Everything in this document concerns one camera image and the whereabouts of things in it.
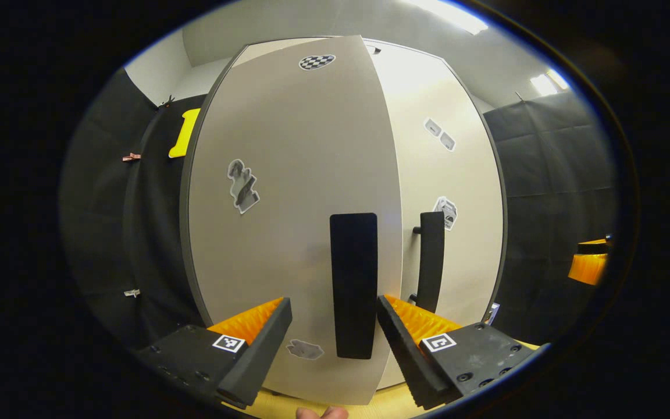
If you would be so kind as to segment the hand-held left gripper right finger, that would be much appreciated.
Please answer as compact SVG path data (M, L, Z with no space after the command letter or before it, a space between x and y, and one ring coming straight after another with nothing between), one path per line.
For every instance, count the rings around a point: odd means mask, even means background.
M417 407L473 403L537 360L538 350L484 322L466 326L380 295L376 315Z

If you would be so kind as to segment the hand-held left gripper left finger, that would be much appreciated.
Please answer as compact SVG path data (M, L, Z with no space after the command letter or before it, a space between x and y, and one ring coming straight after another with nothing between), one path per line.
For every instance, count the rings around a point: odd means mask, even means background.
M185 325L134 355L178 389L209 404L255 403L292 321L280 297L210 327Z

